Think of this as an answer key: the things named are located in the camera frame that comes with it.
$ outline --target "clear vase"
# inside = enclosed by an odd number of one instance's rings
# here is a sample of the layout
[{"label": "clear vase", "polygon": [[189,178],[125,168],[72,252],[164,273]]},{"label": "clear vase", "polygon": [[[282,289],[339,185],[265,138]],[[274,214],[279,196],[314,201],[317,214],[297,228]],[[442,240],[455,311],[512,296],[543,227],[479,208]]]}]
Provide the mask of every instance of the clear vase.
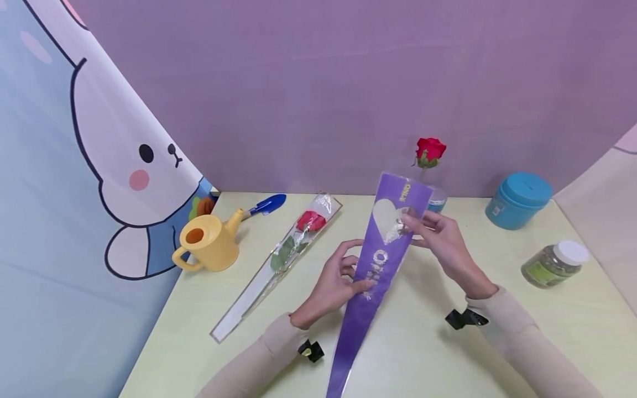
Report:
[{"label": "clear vase", "polygon": [[449,196],[447,196],[447,193],[442,188],[427,182],[426,172],[427,172],[426,167],[421,169],[420,175],[418,176],[418,181],[427,185],[429,188],[433,189],[434,191],[434,193],[431,194],[431,198],[429,199],[429,206],[427,207],[427,210],[433,211],[434,213],[440,213],[442,209],[445,207],[445,204],[447,203],[447,199],[449,198]]}]

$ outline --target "blue curtain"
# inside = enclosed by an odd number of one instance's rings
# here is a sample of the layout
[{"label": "blue curtain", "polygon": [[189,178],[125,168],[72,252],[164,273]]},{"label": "blue curtain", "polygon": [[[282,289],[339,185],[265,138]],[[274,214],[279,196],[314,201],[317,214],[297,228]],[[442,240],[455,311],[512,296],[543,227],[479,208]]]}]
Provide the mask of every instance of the blue curtain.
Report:
[{"label": "blue curtain", "polygon": [[0,0],[0,396],[115,397],[210,184],[61,0]]}]

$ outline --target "watering can handle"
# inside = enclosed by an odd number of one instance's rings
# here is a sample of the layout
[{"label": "watering can handle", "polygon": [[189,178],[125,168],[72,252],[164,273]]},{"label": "watering can handle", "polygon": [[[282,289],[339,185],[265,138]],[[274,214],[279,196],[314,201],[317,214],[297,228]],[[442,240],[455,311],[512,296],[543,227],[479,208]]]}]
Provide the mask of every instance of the watering can handle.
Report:
[{"label": "watering can handle", "polygon": [[184,249],[183,246],[179,246],[177,250],[173,253],[173,262],[181,269],[185,269],[186,271],[198,271],[203,267],[203,263],[197,260],[196,264],[188,264],[186,261],[182,260],[182,255],[186,253],[188,250]]}]

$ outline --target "yellow watering can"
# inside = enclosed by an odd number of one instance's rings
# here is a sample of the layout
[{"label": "yellow watering can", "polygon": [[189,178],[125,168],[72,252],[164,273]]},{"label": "yellow watering can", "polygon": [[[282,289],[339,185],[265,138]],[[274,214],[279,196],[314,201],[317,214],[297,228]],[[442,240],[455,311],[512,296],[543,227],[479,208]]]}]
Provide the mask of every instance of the yellow watering can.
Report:
[{"label": "yellow watering can", "polygon": [[[210,271],[223,271],[239,256],[239,245],[234,237],[243,218],[239,209],[226,223],[215,215],[193,218],[179,234],[179,247],[173,253],[173,262],[186,271],[198,271],[202,267]],[[196,264],[188,264],[182,255],[190,252],[197,258]]]}]

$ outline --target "cartoon bunny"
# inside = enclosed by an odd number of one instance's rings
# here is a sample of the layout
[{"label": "cartoon bunny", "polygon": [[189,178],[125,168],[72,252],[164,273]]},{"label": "cartoon bunny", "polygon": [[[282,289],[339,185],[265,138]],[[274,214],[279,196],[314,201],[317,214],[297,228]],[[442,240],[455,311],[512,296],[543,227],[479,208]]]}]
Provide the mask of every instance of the cartoon bunny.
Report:
[{"label": "cartoon bunny", "polygon": [[70,100],[77,142],[99,180],[104,208],[123,225],[106,247],[106,266],[129,280],[171,269],[179,232],[210,194],[210,183],[66,0],[24,2],[75,67]]}]

